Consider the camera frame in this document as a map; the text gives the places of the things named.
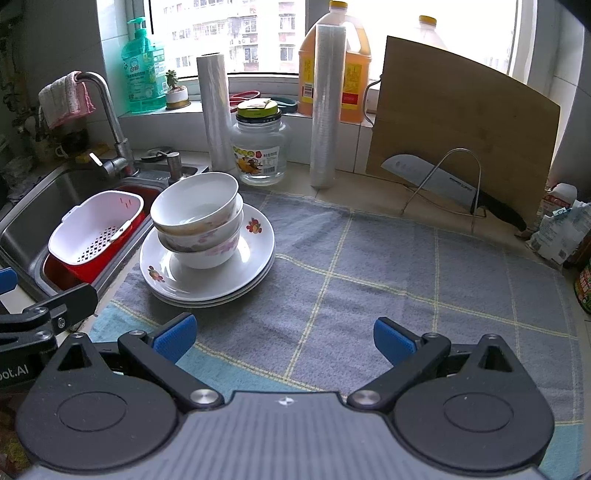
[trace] wooden cutting board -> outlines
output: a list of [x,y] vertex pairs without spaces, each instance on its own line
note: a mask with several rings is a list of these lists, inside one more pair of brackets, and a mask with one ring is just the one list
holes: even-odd
[[[559,114],[554,102],[496,70],[388,37],[366,173],[403,181],[381,168],[384,160],[407,153],[436,164],[452,148],[468,148],[482,164],[482,190],[530,223],[548,177]],[[453,154],[442,166],[477,185],[469,154]]]

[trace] sink soap dispenser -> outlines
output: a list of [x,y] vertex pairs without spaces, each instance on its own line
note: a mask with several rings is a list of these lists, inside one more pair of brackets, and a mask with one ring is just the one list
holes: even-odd
[[152,112],[166,106],[164,45],[149,38],[142,26],[144,22],[145,17],[129,20],[128,24],[135,24],[135,38],[121,51],[132,113]]

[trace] colander handle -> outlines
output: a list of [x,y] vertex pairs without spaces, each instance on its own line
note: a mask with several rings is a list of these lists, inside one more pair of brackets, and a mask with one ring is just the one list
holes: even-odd
[[113,243],[115,240],[117,240],[121,235],[123,235],[125,233],[125,231],[131,226],[131,220],[127,220],[123,225],[121,225],[121,228],[119,228],[119,230],[117,230],[113,236],[111,238],[109,238],[109,243]]
[[64,221],[66,221],[66,218],[68,218],[72,213],[74,213],[74,210],[80,208],[80,205],[76,205],[75,207],[72,207],[72,209],[65,214],[63,217],[61,217],[61,222],[64,223]]

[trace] white plate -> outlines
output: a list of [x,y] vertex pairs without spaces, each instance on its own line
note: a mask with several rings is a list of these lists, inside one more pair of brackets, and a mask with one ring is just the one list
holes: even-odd
[[275,249],[273,227],[256,208],[244,204],[238,247],[222,265],[195,270],[166,250],[153,228],[139,253],[139,267],[149,287],[177,302],[217,300],[248,285],[269,263]]
[[168,303],[169,305],[172,305],[174,307],[180,307],[182,309],[183,308],[188,308],[188,309],[206,309],[206,308],[209,308],[209,307],[217,307],[217,306],[220,306],[220,305],[224,305],[225,303],[231,302],[233,300],[236,300],[236,299],[242,297],[243,295],[249,293],[253,288],[255,288],[259,283],[261,283],[263,281],[263,279],[267,276],[267,274],[271,270],[271,267],[272,267],[274,261],[275,261],[275,255],[273,255],[273,257],[271,257],[271,259],[269,260],[269,263],[265,267],[265,270],[263,270],[259,274],[259,276],[257,278],[255,278],[247,286],[242,287],[236,293],[234,293],[232,295],[228,295],[228,296],[223,297],[221,299],[212,300],[212,301],[204,301],[204,302],[201,302],[201,303],[199,303],[199,302],[197,302],[197,303],[185,303],[185,302],[174,301],[174,300],[168,299],[166,297],[163,297],[162,295],[158,294],[154,290],[152,290],[152,293],[154,294],[154,296],[157,299],[163,301],[164,303]]

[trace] potted plant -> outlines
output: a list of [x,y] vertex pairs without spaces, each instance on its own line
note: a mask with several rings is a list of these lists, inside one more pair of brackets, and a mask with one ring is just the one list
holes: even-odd
[[169,70],[166,72],[166,83],[168,92],[166,92],[166,110],[176,110],[187,106],[189,101],[189,91],[187,87],[178,85],[177,72]]

